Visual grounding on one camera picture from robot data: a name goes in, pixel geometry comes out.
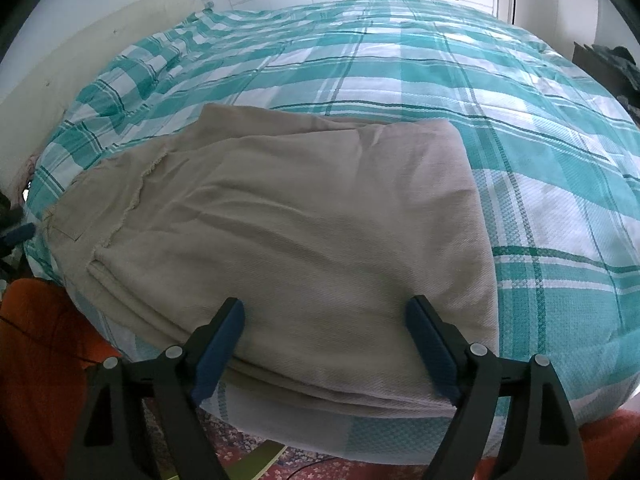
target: plaid bedspread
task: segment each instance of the plaid bedspread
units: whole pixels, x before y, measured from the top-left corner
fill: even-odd
[[[80,92],[38,163],[27,203],[31,219],[41,218],[80,171],[180,130],[207,102],[451,121],[466,146],[494,251],[500,355],[549,355],[579,422],[605,415],[634,391],[639,131],[602,86],[545,43],[436,0],[204,10],[125,49]],[[41,238],[26,252],[37,274],[62,282]],[[74,299],[132,359],[157,352]],[[221,383],[208,409],[261,434],[243,395]],[[268,436],[356,460],[421,463],[448,424],[321,415],[335,422],[331,428],[298,413],[301,426],[311,425],[309,435],[290,427],[273,434],[270,426]]]

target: cream upholstered headboard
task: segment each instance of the cream upholstered headboard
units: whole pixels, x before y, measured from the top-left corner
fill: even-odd
[[[0,103],[0,189],[8,191],[24,161],[114,56],[203,8],[202,0],[140,0],[84,28],[38,63]]]

